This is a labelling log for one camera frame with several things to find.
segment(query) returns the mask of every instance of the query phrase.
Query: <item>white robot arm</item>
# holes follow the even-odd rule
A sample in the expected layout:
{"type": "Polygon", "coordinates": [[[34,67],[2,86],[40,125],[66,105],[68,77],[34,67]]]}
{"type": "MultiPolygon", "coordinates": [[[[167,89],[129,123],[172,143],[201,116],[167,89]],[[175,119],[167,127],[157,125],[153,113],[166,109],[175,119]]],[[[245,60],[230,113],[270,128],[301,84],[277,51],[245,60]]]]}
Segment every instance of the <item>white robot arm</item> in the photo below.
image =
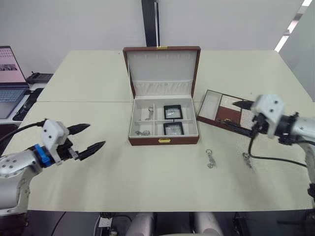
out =
{"type": "Polygon", "coordinates": [[[26,224],[30,182],[32,178],[53,164],[73,158],[84,160],[97,152],[105,142],[96,143],[83,152],[74,151],[68,135],[77,134],[89,124],[78,124],[66,128],[61,122],[47,119],[31,126],[42,126],[38,144],[25,151],[0,158],[0,235],[20,235],[26,224]]]}
{"type": "Polygon", "coordinates": [[[278,95],[274,94],[260,95],[254,103],[241,101],[234,105],[250,109],[255,115],[249,148],[250,156],[252,156],[252,142],[258,133],[267,134],[270,139],[277,136],[280,144],[301,146],[306,153],[305,162],[311,180],[308,193],[315,200],[315,118],[302,118],[298,113],[284,116],[284,103],[278,95]]]}

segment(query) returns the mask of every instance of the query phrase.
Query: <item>laptop keyboard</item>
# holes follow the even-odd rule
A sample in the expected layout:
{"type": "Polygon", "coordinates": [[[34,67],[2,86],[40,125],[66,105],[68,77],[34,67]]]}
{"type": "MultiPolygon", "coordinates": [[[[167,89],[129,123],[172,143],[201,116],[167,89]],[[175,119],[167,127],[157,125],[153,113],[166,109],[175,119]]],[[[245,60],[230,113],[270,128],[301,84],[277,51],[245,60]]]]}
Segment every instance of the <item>laptop keyboard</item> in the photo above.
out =
{"type": "Polygon", "coordinates": [[[0,90],[0,102],[16,102],[22,93],[22,89],[0,90]]]}

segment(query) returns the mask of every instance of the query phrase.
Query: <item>black device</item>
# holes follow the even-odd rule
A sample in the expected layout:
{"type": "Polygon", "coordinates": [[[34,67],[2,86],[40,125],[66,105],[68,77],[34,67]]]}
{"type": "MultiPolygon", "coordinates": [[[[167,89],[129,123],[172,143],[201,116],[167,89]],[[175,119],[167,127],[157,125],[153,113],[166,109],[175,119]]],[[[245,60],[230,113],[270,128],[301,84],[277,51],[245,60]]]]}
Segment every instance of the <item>black device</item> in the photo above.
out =
{"type": "Polygon", "coordinates": [[[183,124],[181,122],[164,123],[164,135],[183,135],[183,124]]]}
{"type": "Polygon", "coordinates": [[[165,119],[183,119],[181,105],[164,106],[165,119]]]}
{"type": "Polygon", "coordinates": [[[32,75],[29,76],[26,81],[29,84],[35,84],[35,83],[48,83],[51,77],[53,77],[54,74],[42,74],[42,73],[34,73],[32,72],[32,75]]]}
{"type": "Polygon", "coordinates": [[[29,89],[10,46],[0,46],[0,119],[6,119],[29,89]]]}
{"type": "Polygon", "coordinates": [[[24,103],[24,105],[20,108],[19,112],[13,117],[13,120],[22,121],[26,114],[29,112],[30,108],[37,101],[38,96],[43,91],[44,88],[37,88],[34,91],[31,91],[30,96],[24,103]]]}

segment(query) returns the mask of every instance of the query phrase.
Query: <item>open box lid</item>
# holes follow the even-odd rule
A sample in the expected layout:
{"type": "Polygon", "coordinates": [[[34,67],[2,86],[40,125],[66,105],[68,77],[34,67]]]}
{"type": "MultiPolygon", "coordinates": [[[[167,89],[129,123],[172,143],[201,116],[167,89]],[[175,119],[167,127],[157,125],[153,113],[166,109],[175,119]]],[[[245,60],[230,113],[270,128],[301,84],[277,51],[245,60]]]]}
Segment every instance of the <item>open box lid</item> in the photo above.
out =
{"type": "Polygon", "coordinates": [[[123,53],[133,97],[193,96],[200,47],[127,47],[123,53]]]}
{"type": "Polygon", "coordinates": [[[251,137],[254,114],[233,105],[239,101],[248,100],[207,90],[197,120],[251,137]]]}

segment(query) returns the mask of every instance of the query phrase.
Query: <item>laptop screen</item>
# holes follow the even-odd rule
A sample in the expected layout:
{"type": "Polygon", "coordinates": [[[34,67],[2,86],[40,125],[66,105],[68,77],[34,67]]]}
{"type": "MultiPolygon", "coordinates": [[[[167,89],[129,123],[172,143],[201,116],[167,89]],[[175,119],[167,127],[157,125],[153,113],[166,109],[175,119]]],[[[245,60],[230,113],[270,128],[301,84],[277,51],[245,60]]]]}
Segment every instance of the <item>laptop screen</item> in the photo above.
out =
{"type": "Polygon", "coordinates": [[[25,78],[10,47],[0,47],[0,85],[25,83],[25,78]]]}

